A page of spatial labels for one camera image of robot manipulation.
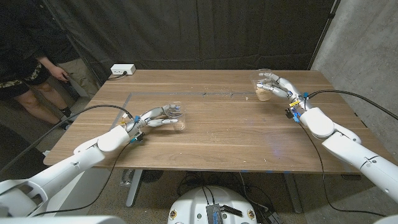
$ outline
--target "table leg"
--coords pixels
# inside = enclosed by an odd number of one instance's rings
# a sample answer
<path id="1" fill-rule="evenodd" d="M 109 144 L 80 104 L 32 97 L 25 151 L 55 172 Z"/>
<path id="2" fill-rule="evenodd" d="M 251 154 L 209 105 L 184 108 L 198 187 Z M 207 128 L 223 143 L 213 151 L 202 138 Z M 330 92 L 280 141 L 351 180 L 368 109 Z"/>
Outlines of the table leg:
<path id="1" fill-rule="evenodd" d="M 296 181 L 294 180 L 293 174 L 284 174 L 286 180 L 287 190 L 289 191 L 290 199 L 292 201 L 294 212 L 299 214 L 303 212 L 301 201 L 299 198 L 299 192 L 297 190 Z"/>
<path id="2" fill-rule="evenodd" d="M 126 206 L 132 207 L 134 205 L 134 201 L 136 199 L 136 195 L 139 188 L 139 183 L 141 181 L 142 170 L 134 170 L 134 175 L 131 179 L 131 185 L 129 190 L 129 195 L 127 196 Z"/>

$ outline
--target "human leg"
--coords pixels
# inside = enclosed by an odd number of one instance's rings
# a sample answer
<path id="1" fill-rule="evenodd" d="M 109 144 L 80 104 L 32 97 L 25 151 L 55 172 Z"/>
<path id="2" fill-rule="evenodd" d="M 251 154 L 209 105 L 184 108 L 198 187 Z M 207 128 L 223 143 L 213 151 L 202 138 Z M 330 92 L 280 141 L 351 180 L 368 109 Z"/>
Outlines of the human leg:
<path id="1" fill-rule="evenodd" d="M 50 84 L 44 82 L 39 85 L 32 85 L 33 88 L 39 90 L 41 94 L 43 94 L 44 98 L 48 99 L 53 105 L 55 105 L 58 109 L 62 110 L 67 108 L 68 105 L 65 100 L 62 98 L 61 94 L 55 90 Z"/>
<path id="2" fill-rule="evenodd" d="M 39 103 L 32 90 L 14 97 L 31 115 L 50 124 L 57 124 L 60 120 L 44 105 Z"/>

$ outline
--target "hand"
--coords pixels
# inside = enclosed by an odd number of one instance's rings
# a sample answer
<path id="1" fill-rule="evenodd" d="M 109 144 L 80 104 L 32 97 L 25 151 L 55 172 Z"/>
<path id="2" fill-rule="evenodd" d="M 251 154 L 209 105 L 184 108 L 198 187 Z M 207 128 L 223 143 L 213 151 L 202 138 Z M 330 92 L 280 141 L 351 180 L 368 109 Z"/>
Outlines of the hand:
<path id="1" fill-rule="evenodd" d="M 68 76 L 68 73 L 64 69 L 54 66 L 54 67 L 50 68 L 49 71 L 52 76 L 57 78 L 57 80 L 61 80 L 65 83 L 68 82 L 67 77 L 69 77 L 69 76 Z"/>

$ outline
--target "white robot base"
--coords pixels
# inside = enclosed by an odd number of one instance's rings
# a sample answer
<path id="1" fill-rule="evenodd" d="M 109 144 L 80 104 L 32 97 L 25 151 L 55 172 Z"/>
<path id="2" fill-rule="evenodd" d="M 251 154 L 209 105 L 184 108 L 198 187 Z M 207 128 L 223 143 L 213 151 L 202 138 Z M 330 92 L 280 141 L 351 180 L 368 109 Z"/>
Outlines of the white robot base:
<path id="1" fill-rule="evenodd" d="M 241 211 L 241 216 L 229 209 Z M 240 194 L 220 186 L 198 187 L 182 195 L 170 209 L 168 224 L 255 224 L 251 204 Z"/>

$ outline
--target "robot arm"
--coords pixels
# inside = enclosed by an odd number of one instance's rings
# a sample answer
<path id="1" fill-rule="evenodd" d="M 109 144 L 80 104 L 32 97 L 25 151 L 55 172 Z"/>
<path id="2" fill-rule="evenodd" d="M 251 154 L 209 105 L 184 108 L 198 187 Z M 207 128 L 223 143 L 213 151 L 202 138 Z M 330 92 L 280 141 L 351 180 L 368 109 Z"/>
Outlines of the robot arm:
<path id="1" fill-rule="evenodd" d="M 0 182 L 0 205 L 8 208 L 12 217 L 32 217 L 45 212 L 49 200 L 81 172 L 105 159 L 104 152 L 116 150 L 126 144 L 131 136 L 142 136 L 140 128 L 149 124 L 160 126 L 175 123 L 176 119 L 155 119 L 168 109 L 178 105 L 166 105 L 145 112 L 125 126 L 116 126 L 109 132 L 84 142 L 74 151 L 74 155 L 24 180 Z"/>
<path id="2" fill-rule="evenodd" d="M 398 203 L 398 167 L 361 145 L 361 139 L 349 129 L 334 123 L 319 108 L 314 108 L 301 92 L 288 80 L 272 73 L 264 73 L 272 84 L 257 84 L 257 87 L 272 91 L 279 97 L 287 97 L 291 104 L 287 110 L 306 125 L 322 146 L 337 158 L 360 170 L 370 181 Z"/>

